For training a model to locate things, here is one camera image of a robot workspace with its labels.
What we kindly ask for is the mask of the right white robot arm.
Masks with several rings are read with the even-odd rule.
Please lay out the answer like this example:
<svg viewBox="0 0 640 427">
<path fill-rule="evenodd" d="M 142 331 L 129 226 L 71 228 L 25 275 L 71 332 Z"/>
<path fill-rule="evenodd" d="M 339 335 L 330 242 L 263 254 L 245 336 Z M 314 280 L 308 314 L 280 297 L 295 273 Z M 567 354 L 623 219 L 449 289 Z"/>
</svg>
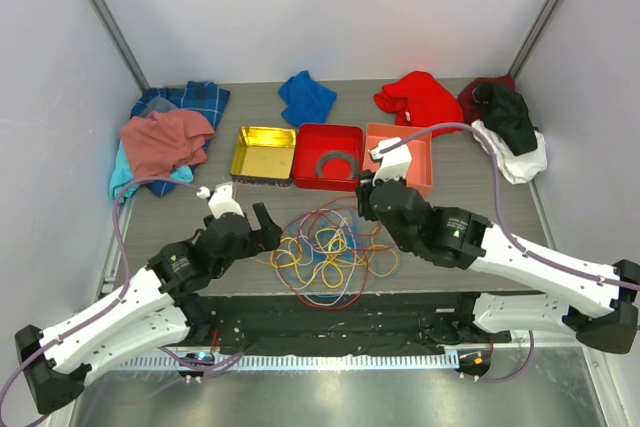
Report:
<svg viewBox="0 0 640 427">
<path fill-rule="evenodd" d="M 516 296 L 480 294 L 456 312 L 451 327 L 465 342 L 507 330 L 573 334 L 611 354 L 631 351 L 638 332 L 639 266 L 570 257 L 507 233 L 456 207 L 433 207 L 401 180 L 362 180 L 358 213 L 379 222 L 398 249 L 435 266 L 487 273 L 532 288 Z"/>
</svg>

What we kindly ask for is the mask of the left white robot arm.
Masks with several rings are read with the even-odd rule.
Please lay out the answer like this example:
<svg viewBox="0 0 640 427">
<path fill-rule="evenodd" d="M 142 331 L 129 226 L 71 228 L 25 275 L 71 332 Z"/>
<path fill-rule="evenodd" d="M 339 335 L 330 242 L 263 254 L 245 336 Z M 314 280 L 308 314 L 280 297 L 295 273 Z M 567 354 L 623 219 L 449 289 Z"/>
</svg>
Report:
<svg viewBox="0 0 640 427">
<path fill-rule="evenodd" d="M 204 218 L 204 228 L 165 245 L 129 282 L 49 328 L 27 325 L 14 336 L 23 374 L 41 415 L 78 398 L 122 362 L 173 344 L 205 344 L 215 317 L 199 290 L 237 261 L 275 250 L 281 228 L 261 203 L 252 229 L 242 211 Z"/>
</svg>

